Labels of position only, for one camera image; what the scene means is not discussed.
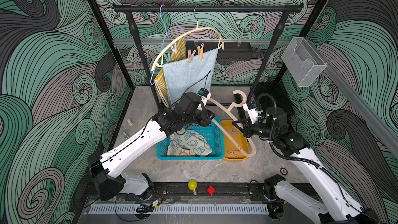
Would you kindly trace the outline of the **bunny pattern towel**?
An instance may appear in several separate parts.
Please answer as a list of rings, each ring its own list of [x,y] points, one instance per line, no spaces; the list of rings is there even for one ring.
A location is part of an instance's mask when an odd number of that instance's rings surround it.
[[[195,130],[187,130],[184,134],[170,136],[167,149],[168,157],[205,157],[213,152],[211,145],[203,135]]]

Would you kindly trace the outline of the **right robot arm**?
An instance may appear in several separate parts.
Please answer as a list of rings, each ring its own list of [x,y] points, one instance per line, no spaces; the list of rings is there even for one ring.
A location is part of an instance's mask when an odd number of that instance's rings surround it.
[[[356,201],[320,162],[315,152],[296,132],[289,129],[287,114],[281,108],[263,111],[255,102],[245,103],[248,118],[234,122],[244,137],[266,140],[278,157],[291,161],[307,178],[319,200],[314,199],[275,175],[264,181],[263,192],[272,202],[269,215],[277,217],[285,200],[315,224],[379,224],[376,212]]]

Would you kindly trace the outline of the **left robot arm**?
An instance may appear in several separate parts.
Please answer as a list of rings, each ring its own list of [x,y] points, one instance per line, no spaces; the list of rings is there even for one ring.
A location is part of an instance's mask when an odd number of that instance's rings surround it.
[[[99,199],[106,201],[121,192],[126,183],[121,176],[122,172],[150,147],[186,125],[198,124],[207,127],[214,117],[215,114],[210,110],[184,113],[166,108],[152,116],[140,131],[121,145],[101,155],[90,155],[89,172]]]

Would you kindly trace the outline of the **pink wooden hanger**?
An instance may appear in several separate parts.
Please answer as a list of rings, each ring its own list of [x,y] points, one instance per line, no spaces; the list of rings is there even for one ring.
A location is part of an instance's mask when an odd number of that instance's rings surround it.
[[[224,111],[232,121],[238,121],[238,118],[232,113],[233,108],[239,108],[243,107],[243,104],[247,102],[247,96],[246,94],[241,91],[241,90],[234,90],[233,91],[234,96],[240,96],[242,102],[241,103],[236,103],[232,102],[228,108],[223,106],[221,103],[217,102],[214,100],[212,97],[208,100],[206,106],[210,106],[209,102],[214,103],[217,107],[219,107],[222,111]],[[248,142],[248,147],[249,147],[249,153],[246,153],[241,147],[234,141],[234,139],[228,134],[228,132],[222,127],[221,123],[213,120],[212,123],[214,123],[222,132],[225,134],[234,144],[235,146],[241,151],[242,154],[244,154],[247,158],[253,157],[256,154],[256,146],[252,140],[252,138],[246,138]]]

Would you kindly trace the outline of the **light blue towel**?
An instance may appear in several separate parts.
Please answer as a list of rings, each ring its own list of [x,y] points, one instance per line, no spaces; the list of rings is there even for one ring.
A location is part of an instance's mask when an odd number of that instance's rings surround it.
[[[171,104],[175,103],[184,93],[197,93],[200,89],[210,90],[219,49],[213,49],[188,59],[168,63],[163,66],[167,88],[167,97]]]

